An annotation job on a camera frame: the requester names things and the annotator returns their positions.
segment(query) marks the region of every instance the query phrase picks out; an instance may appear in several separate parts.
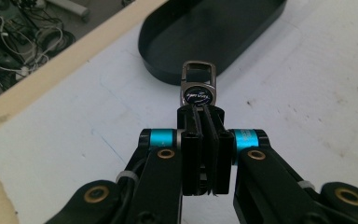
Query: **wires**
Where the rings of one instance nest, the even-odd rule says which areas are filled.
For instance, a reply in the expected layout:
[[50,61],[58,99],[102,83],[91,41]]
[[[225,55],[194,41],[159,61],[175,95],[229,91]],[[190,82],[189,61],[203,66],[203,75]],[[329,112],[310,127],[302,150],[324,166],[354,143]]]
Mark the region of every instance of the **wires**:
[[[126,168],[127,171],[124,172],[130,172],[133,173],[134,175],[140,175],[145,167],[145,164],[146,164],[146,158],[140,159],[132,167]],[[111,220],[110,224],[124,223],[137,184],[135,182],[135,179],[129,177],[128,175],[123,175],[123,176],[119,175],[117,178],[118,178],[117,184],[120,187],[120,192],[122,192],[121,206],[115,212],[115,216]]]
[[4,32],[5,19],[4,19],[3,17],[0,17],[0,19],[1,19],[1,21],[2,21],[1,26],[0,26],[1,39],[2,39],[3,43],[6,45],[6,47],[7,47],[10,51],[12,51],[13,53],[18,54],[18,55],[21,55],[21,56],[23,56],[23,55],[28,55],[28,54],[34,54],[34,48],[35,48],[34,42],[31,41],[26,35],[24,35],[24,34],[21,33],[21,32],[15,32],[15,33],[20,34],[20,35],[21,35],[22,37],[24,37],[24,38],[28,41],[28,43],[31,45],[31,48],[30,48],[28,51],[23,52],[23,53],[17,52],[16,50],[12,49],[12,48],[7,44],[7,42],[5,41],[5,38],[4,38],[4,36],[8,36],[8,33]]
[[48,56],[47,53],[50,50],[54,50],[61,43],[63,38],[63,31],[58,27],[54,27],[54,26],[44,27],[43,30],[41,29],[36,33],[36,36],[39,36],[40,34],[42,34],[42,32],[45,32],[45,34],[42,35],[41,37],[42,40],[39,40],[38,43],[40,44],[40,47],[43,50],[43,52],[36,59],[37,62],[45,55]]
[[52,32],[46,35],[44,39],[40,41],[40,47],[45,50],[43,54],[46,54],[49,57],[57,56],[60,52],[71,46],[76,41],[75,36],[71,33],[60,30],[58,28],[56,29],[58,32]]
[[[41,11],[43,15],[39,15],[36,12]],[[33,9],[33,8],[24,8],[23,12],[32,20],[39,22],[49,22],[50,24],[54,24],[57,27],[63,29],[63,22],[58,18],[51,17],[45,9]]]
[[36,6],[36,0],[13,0],[19,7],[34,7]]

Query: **cable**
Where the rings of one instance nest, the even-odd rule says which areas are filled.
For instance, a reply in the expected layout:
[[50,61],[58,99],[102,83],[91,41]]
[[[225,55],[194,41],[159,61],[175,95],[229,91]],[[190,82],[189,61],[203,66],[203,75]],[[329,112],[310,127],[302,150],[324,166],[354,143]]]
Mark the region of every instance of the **cable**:
[[31,44],[31,49],[26,51],[26,52],[17,52],[16,50],[12,49],[8,44],[7,42],[5,41],[4,39],[4,36],[8,36],[8,33],[4,32],[4,27],[5,27],[5,19],[3,17],[0,17],[1,20],[2,20],[2,23],[1,23],[1,27],[0,27],[0,33],[1,33],[1,39],[3,41],[3,43],[5,44],[5,46],[13,53],[15,54],[18,54],[18,55],[27,55],[27,54],[30,54],[30,53],[34,53],[34,48],[35,48],[35,45],[34,45],[34,42],[31,41],[26,35],[24,35],[23,33],[21,32],[15,32],[15,33],[18,33],[20,35],[22,35],[30,44]]
[[21,0],[21,1],[16,1],[16,4],[19,8],[34,7],[36,6],[36,0]]
[[8,72],[14,72],[16,74],[16,81],[20,81],[22,80],[23,78],[25,77],[28,77],[28,75],[30,75],[31,73],[33,73],[33,71],[35,71],[36,69],[33,68],[33,69],[29,69],[28,67],[26,66],[23,66],[21,68],[21,70],[18,70],[18,69],[10,69],[10,68],[4,68],[4,67],[1,67],[0,66],[0,69],[4,70],[4,71],[8,71]]
[[11,22],[13,22],[14,24],[16,24],[16,25],[18,25],[18,26],[20,26],[20,27],[22,27],[22,28],[27,28],[27,29],[35,29],[35,26],[31,26],[31,25],[24,25],[24,24],[21,24],[21,23],[18,23],[16,20],[12,20]]
[[14,84],[18,82],[16,80],[16,76],[23,77],[22,70],[12,69],[12,68],[5,68],[0,66],[0,89],[1,91],[6,91]]
[[127,212],[130,208],[130,202],[132,200],[133,192],[135,190],[135,182],[133,179],[122,177],[121,180],[126,179],[126,188],[125,193],[122,195],[122,204],[118,208],[115,216],[113,217],[110,224],[120,224],[125,221],[125,218],[127,216]]
[[[67,49],[73,43],[76,42],[76,38],[73,34],[58,29],[59,32],[52,32],[44,37],[44,39],[40,42],[40,46],[45,51],[43,54],[48,55],[49,57],[55,57],[63,50]],[[59,36],[59,40],[56,41],[53,45],[51,45],[51,41],[56,39]]]
[[138,175],[133,171],[128,171],[128,170],[121,171],[116,177],[116,182],[118,182],[122,177],[127,177],[132,179],[135,182],[135,184],[139,181]]
[[52,44],[49,48],[46,48],[44,49],[44,51],[39,54],[39,56],[37,54],[34,54],[34,55],[31,55],[29,58],[27,58],[25,61],[24,61],[24,64],[27,64],[28,62],[30,62],[32,60],[32,58],[34,58],[34,64],[38,64],[40,59],[42,57],[45,57],[48,59],[48,56],[47,56],[47,52],[53,48],[55,48],[61,41],[62,41],[62,37],[63,37],[63,32],[60,28],[58,27],[54,27],[54,26],[49,26],[49,27],[44,27],[42,29],[40,29],[38,32],[36,32],[35,36],[36,38],[40,35],[40,33],[42,32],[45,32],[45,30],[51,30],[51,29],[56,29],[60,32],[60,37],[59,39],[54,43]]
[[137,161],[133,167],[132,167],[132,171],[136,174],[139,174],[141,172],[141,168],[143,168],[143,166],[146,164],[146,158],[143,158],[139,161]]
[[27,8],[27,10],[23,10],[25,13],[27,13],[27,15],[31,18],[31,19],[34,19],[34,20],[37,20],[37,21],[48,21],[48,22],[51,22],[53,24],[59,24],[61,29],[63,29],[63,22],[62,20],[58,19],[58,18],[52,18],[47,12],[46,10],[44,9],[40,9],[40,11],[44,12],[46,15],[47,15],[47,18],[46,17],[43,17],[41,15],[38,15],[35,12],[35,10],[33,10],[32,8]]

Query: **black oval tray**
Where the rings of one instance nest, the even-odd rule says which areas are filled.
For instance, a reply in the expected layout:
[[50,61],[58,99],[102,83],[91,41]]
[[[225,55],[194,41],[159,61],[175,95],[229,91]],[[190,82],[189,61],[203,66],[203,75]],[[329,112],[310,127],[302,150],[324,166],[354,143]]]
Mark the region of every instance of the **black oval tray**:
[[179,85],[185,61],[222,73],[283,12],[286,0],[170,0],[149,15],[138,49],[147,70]]

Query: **white table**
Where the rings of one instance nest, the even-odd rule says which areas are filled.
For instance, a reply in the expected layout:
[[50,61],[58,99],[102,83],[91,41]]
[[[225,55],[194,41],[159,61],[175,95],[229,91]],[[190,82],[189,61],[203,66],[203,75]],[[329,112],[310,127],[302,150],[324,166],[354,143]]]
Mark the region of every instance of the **white table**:
[[[21,223],[46,221],[90,181],[114,180],[143,128],[175,128],[179,87],[146,71],[140,26],[0,126],[0,181]],[[228,129],[265,130],[317,190],[358,187],[358,1],[288,1],[218,77],[217,95]],[[186,197],[183,223],[238,223],[232,193]]]

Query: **blue anodized joint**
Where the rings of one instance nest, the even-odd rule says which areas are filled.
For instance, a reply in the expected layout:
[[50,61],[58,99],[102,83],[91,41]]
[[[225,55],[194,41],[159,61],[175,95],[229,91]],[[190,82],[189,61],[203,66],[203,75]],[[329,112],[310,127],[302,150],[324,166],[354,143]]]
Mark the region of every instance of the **blue anodized joint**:
[[150,147],[172,147],[173,129],[152,129]]
[[257,133],[253,129],[234,129],[235,140],[237,142],[237,157],[235,164],[238,164],[240,153],[249,147],[258,147]]

